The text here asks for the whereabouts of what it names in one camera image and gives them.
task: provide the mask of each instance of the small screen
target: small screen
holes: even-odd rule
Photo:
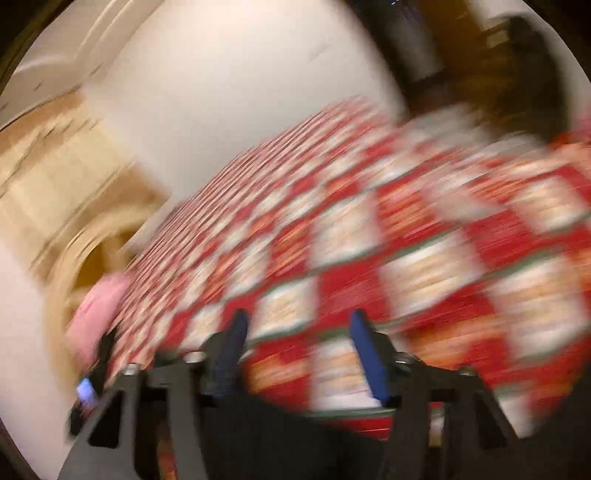
[[[86,407],[94,407],[96,405],[97,396],[95,389],[92,388],[92,384],[87,378],[82,379],[78,384],[76,392],[78,393],[78,398]]]

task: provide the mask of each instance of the red and white quilt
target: red and white quilt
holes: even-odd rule
[[[130,267],[111,375],[251,314],[250,389],[386,437],[347,334],[364,308],[432,365],[473,364],[521,434],[589,355],[591,161],[475,154],[332,105],[230,162]]]

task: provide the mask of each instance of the pink pillow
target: pink pillow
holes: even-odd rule
[[[119,302],[130,284],[131,278],[126,274],[104,275],[76,310],[66,332],[66,343],[85,369],[95,363],[100,338],[111,326]]]

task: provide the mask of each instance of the screw head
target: screw head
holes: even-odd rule
[[[128,364],[124,370],[124,375],[136,375],[140,370],[140,364]]]
[[[207,357],[205,352],[189,352],[183,357],[183,360],[188,364],[199,364],[205,360],[205,357]]]
[[[251,355],[252,355],[254,352],[255,352],[255,351],[254,351],[252,348],[248,349],[246,352],[244,352],[244,353],[242,354],[242,356],[240,357],[240,361],[242,362],[243,360],[246,360],[246,359],[247,359],[248,357],[250,357],[250,356],[251,356]]]
[[[399,365],[412,365],[417,361],[417,357],[406,352],[398,352],[394,362]]]
[[[471,365],[462,365],[457,371],[463,377],[475,377],[478,375],[476,369]]]

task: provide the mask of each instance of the metal bolt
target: metal bolt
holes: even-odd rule
[[[246,352],[244,352],[242,354],[242,356],[240,357],[240,361],[242,362],[243,360],[246,360],[248,357],[250,357],[253,353],[254,353],[254,349],[250,348],[248,349]]]
[[[135,375],[139,372],[139,364],[128,364],[123,370],[124,375]]]
[[[188,364],[199,364],[205,360],[205,357],[207,357],[205,352],[189,352],[183,357],[183,360]]]
[[[396,365],[396,367],[400,371],[405,372],[407,374],[410,373],[411,365],[416,363],[417,361],[417,357],[406,352],[399,352],[397,353],[396,358],[394,358],[394,364]]]
[[[417,357],[406,352],[398,352],[396,359],[394,360],[396,364],[400,365],[412,365],[416,361]]]
[[[478,372],[471,365],[462,365],[457,371],[463,377],[475,377],[478,375]]]

